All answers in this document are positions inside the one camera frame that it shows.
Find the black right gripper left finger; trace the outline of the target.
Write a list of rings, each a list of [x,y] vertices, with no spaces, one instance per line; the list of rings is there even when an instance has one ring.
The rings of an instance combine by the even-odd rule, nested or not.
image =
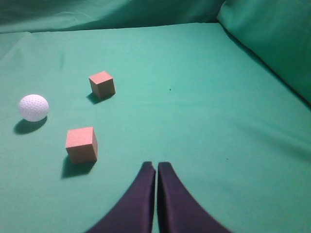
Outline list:
[[[150,233],[155,206],[156,170],[152,162],[142,166],[124,195],[92,226],[88,233]]]

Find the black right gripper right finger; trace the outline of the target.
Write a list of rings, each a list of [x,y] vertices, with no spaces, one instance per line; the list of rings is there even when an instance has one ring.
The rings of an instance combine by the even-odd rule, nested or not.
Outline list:
[[[228,233],[188,192],[169,162],[158,164],[157,217],[161,233]]]

